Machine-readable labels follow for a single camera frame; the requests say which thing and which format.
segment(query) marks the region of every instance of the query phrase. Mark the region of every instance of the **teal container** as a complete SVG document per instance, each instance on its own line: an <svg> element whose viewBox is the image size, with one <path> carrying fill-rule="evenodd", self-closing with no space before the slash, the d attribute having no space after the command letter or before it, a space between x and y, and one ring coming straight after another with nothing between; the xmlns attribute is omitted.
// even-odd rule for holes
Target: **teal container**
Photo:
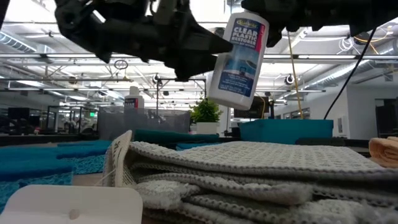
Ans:
<svg viewBox="0 0 398 224"><path fill-rule="evenodd" d="M295 144L300 138L332 138L332 120L260 119L240 125L241 139Z"/></svg>

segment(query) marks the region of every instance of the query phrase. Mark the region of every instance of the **black cable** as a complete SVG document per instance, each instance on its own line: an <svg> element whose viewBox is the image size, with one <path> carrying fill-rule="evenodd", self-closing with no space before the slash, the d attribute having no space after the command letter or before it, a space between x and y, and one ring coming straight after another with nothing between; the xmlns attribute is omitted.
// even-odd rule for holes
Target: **black cable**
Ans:
<svg viewBox="0 0 398 224"><path fill-rule="evenodd" d="M326 112L326 115L325 115L325 117L324 117L323 119L326 119L326 118L328 117L328 115L329 115L329 113L330 113L330 110L331 110L332 107L335 105L336 101L338 100L338 98L340 97L340 95L342 94L342 92L344 91L344 89L346 88L346 86L347 86L349 80L351 79L351 77L354 75L356 69L357 69L358 66L359 66L359 63L361 63L362 58L363 58L363 56L365 55L366 50L368 49L368 47L369 47L369 45L370 45L370 43L371 43L371 40L372 40L372 38L373 38L373 35L374 35L376 29L377 29L377 28L374 28L374 29L373 29L371 35L369 36L368 41L366 42L365 48L363 49L361 55L359 56L358 61L356 62L355 67L354 67L353 70L351 71L351 73L350 73L350 75L348 76L348 78L347 78L346 82L344 83L343 87L341 87L340 92L337 94L335 100L334 100L333 103L330 105L330 107L329 107L328 111Z"/></svg>

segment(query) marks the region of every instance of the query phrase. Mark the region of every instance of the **plastic bottle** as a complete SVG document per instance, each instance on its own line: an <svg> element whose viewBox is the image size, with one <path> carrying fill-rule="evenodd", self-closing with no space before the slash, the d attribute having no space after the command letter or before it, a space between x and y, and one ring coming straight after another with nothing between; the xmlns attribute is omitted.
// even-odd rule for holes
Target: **plastic bottle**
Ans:
<svg viewBox="0 0 398 224"><path fill-rule="evenodd" d="M252 12L232 14L227 23L225 40L233 50L218 56L209 99L239 110L252 104L266 49L269 23Z"/></svg>
<svg viewBox="0 0 398 224"><path fill-rule="evenodd" d="M130 86L130 94L124 97L124 110L144 108L144 99L136 86Z"/></svg>

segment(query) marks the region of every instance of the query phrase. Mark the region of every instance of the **folded towel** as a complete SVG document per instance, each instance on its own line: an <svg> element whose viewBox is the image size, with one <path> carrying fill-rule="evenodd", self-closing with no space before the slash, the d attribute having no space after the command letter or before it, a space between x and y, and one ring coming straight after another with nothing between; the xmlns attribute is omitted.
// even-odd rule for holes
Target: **folded towel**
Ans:
<svg viewBox="0 0 398 224"><path fill-rule="evenodd" d="M398 170L345 147L228 142L177 152L129 135L108 149L104 183L135 188L165 221L398 223L397 211L379 208L398 207Z"/></svg>
<svg viewBox="0 0 398 224"><path fill-rule="evenodd" d="M371 160L380 166L398 168L398 138L374 138L369 142Z"/></svg>

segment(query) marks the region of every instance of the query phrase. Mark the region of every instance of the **green plant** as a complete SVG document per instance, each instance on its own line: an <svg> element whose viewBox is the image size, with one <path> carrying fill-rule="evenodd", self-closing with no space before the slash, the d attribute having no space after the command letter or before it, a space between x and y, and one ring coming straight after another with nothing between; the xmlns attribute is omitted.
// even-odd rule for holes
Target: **green plant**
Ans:
<svg viewBox="0 0 398 224"><path fill-rule="evenodd" d="M191 107L191 118L194 123L198 122L218 122L223 113L218 109L218 105L205 98L201 102L196 102L196 106Z"/></svg>

